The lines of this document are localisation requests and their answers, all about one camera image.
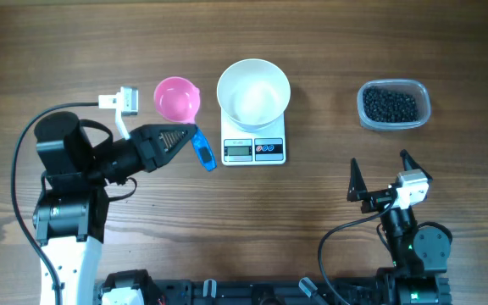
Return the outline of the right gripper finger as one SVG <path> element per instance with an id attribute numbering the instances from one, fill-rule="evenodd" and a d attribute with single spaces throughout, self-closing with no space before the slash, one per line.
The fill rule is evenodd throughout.
<path id="1" fill-rule="evenodd" d="M 402 158 L 402 166 L 405 171 L 419 169 L 423 172 L 429 183 L 433 181 L 432 176 L 411 157 L 406 149 L 400 151 L 400 157 Z"/>
<path id="2" fill-rule="evenodd" d="M 365 200 L 368 196 L 368 190 L 363 180 L 361 170 L 358 166 L 358 161 L 355 158 L 351 159 L 350 166 L 350 180 L 347 192 L 348 202 L 357 202 Z"/>

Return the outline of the pink scoop blue handle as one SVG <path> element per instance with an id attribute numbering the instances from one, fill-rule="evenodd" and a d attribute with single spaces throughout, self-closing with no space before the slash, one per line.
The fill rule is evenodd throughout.
<path id="1" fill-rule="evenodd" d="M 171 76 L 159 82 L 153 93 L 156 111 L 166 120 L 195 125 L 197 131 L 191 139 L 196 155 L 207 171 L 217 168 L 215 156 L 206 136 L 196 124 L 201 106 L 200 89 L 190 80 Z"/>

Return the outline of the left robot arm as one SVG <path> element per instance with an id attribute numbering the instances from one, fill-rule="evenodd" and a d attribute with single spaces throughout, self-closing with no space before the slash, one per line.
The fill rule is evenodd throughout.
<path id="1" fill-rule="evenodd" d="M 114 141 L 108 136 L 93 146 L 88 128 L 107 130 L 67 111 L 48 115 L 34 129 L 45 167 L 33 216 L 35 239 L 57 276 L 43 276 L 43 304 L 92 303 L 113 201 L 106 185 L 123 185 L 140 171 L 163 167 L 198 131 L 195 125 L 142 125 L 129 138 Z"/>

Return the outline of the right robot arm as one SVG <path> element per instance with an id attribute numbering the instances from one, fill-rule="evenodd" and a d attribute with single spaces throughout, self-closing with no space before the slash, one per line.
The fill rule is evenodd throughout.
<path id="1" fill-rule="evenodd" d="M 380 219 L 381 240 L 393 265 L 380 268 L 370 280 L 362 280 L 371 292 L 351 292 L 349 297 L 361 304 L 450 304 L 447 271 L 452 233 L 436 222 L 419 223 L 413 206 L 427 198 L 433 178 L 410 154 L 402 150 L 403 171 L 394 183 L 380 191 L 367 189 L 358 162 L 351 160 L 347 200 L 360 202 L 363 214 Z"/>

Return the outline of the white digital kitchen scale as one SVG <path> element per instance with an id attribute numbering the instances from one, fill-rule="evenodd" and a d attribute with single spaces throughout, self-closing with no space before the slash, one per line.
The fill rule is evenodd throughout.
<path id="1" fill-rule="evenodd" d="M 284 113 L 268 125 L 247 129 L 221 111 L 221 155 L 225 166 L 284 164 L 287 157 Z"/>

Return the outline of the white round bowl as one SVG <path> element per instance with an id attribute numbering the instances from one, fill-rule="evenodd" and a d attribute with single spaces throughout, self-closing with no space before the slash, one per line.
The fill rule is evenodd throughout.
<path id="1" fill-rule="evenodd" d="M 248 58 L 222 73 L 216 95 L 222 114 L 243 129 L 256 130 L 284 114 L 291 100 L 291 85 L 277 65 Z"/>

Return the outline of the clear plastic container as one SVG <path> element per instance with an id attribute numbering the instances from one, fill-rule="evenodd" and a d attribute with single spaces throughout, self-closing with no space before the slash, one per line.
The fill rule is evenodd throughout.
<path id="1" fill-rule="evenodd" d="M 358 91 L 358 116 L 369 130 L 407 130 L 431 116 L 430 96 L 416 80 L 386 79 L 365 83 Z"/>

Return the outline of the black beans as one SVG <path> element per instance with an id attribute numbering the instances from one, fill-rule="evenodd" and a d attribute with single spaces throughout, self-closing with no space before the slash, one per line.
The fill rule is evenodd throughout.
<path id="1" fill-rule="evenodd" d="M 418 120 L 414 96 L 377 86 L 363 91 L 363 109 L 371 120 L 380 123 L 406 123 Z"/>

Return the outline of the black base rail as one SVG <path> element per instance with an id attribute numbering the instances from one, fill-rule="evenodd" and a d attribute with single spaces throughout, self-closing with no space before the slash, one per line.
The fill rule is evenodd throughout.
<path id="1" fill-rule="evenodd" d="M 94 304 L 435 304 L 452 303 L 447 278 L 392 274 L 299 281 L 155 280 L 145 269 L 109 274 L 96 284 Z"/>

